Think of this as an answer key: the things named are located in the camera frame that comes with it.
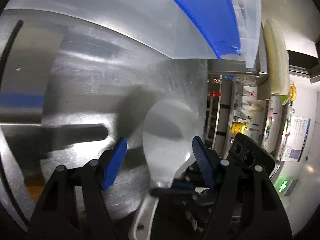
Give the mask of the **white ladle spoon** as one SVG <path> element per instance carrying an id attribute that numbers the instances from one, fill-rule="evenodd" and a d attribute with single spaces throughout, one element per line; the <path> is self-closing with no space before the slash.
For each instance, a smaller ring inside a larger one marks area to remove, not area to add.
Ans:
<path id="1" fill-rule="evenodd" d="M 167 190 L 195 161 L 191 149 L 197 134 L 197 115 L 185 103 L 164 99 L 147 113 L 143 125 L 143 152 L 150 173 L 150 190 Z"/>

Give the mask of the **clear plastic storage box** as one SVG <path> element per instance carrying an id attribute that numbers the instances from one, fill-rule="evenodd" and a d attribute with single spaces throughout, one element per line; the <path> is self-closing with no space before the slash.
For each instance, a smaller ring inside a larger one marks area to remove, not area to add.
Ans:
<path id="1" fill-rule="evenodd" d="M 172 59 L 244 61 L 258 52 L 261 0 L 9 0 L 79 18 L 130 37 Z"/>

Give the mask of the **wooden handled metal spatula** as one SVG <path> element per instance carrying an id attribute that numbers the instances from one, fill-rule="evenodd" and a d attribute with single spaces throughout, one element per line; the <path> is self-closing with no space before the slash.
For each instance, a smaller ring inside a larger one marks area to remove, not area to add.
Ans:
<path id="1" fill-rule="evenodd" d="M 108 129 L 102 124 L 42 126 L 2 123 L 1 128 L 13 154 L 45 154 L 77 143 L 101 141 L 108 136 Z"/>

